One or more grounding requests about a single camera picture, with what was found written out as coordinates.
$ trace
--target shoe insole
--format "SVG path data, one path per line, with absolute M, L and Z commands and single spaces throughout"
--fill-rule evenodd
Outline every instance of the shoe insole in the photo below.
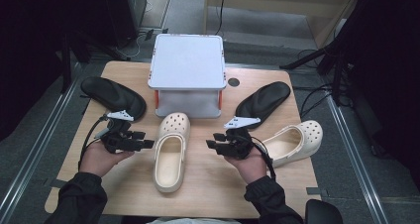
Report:
M 246 126 L 248 129 L 257 128 L 283 103 L 289 94 L 290 88 L 284 82 L 277 81 L 267 84 L 244 99 L 238 105 L 235 116 L 260 118 L 261 121 L 259 123 Z
M 168 138 L 160 147 L 157 160 L 157 181 L 161 186 L 173 186 L 179 179 L 181 163 L 181 141 Z
M 300 133 L 295 130 L 289 130 L 279 136 L 274 136 L 264 142 L 268 149 L 268 154 L 273 159 L 279 159 L 287 156 L 292 152 L 300 143 Z
M 146 112 L 146 101 L 140 94 L 110 79 L 87 77 L 81 83 L 80 88 L 86 95 L 112 112 L 126 110 L 134 120 L 139 119 Z

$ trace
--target metal rail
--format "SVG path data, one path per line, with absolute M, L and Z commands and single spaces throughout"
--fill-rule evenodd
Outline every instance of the metal rail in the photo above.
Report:
M 15 210 L 20 198 L 22 197 L 22 194 L 24 193 L 32 175 L 35 172 L 35 169 L 37 168 L 38 163 L 40 162 L 41 157 L 43 156 L 46 147 L 49 144 L 50 138 L 52 137 L 59 119 L 61 118 L 61 115 L 65 110 L 71 95 L 74 92 L 76 81 L 78 80 L 82 71 L 83 68 L 81 67 L 81 64 L 77 63 L 73 72 L 75 79 L 70 84 L 67 91 L 59 97 L 54 109 L 52 110 L 52 113 L 50 114 L 49 119 L 47 120 L 44 128 L 40 132 L 37 140 L 31 148 L 31 151 L 25 159 L 24 164 L 20 168 L 15 179 L 10 184 L 5 198 L 3 199 L 0 206 L 0 223 L 9 222 L 13 211 Z
M 361 185 L 362 192 L 365 196 L 367 206 L 370 210 L 374 223 L 387 224 L 389 223 L 383 206 L 380 202 L 379 196 L 376 193 L 376 189 L 373 182 L 370 179 L 368 170 L 358 152 L 358 148 L 353 140 L 352 134 L 347 126 L 346 119 L 339 107 L 336 106 L 333 98 L 328 97 L 328 105 L 339 128 L 340 135 L 343 139 L 347 153 L 349 155 L 350 162 L 352 163 L 353 169 L 355 170 L 356 177 Z

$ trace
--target box lid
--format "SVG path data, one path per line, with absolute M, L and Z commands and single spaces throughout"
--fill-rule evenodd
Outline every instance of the box lid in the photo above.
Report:
M 148 85 L 156 90 L 225 88 L 222 38 L 207 35 L 157 35 Z

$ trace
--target cream crocs clog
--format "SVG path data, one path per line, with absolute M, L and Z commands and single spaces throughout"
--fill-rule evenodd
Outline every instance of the cream crocs clog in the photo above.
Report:
M 182 185 L 189 130 L 184 113 L 171 113 L 160 123 L 154 168 L 154 183 L 160 192 L 175 192 Z
M 272 166 L 299 161 L 314 155 L 322 141 L 322 128 L 316 121 L 290 125 L 262 143 L 272 157 Z

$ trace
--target round hole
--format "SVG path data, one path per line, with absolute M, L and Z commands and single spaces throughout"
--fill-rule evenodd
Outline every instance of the round hole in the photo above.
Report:
M 228 83 L 232 87 L 237 87 L 240 84 L 240 81 L 238 78 L 229 78 Z

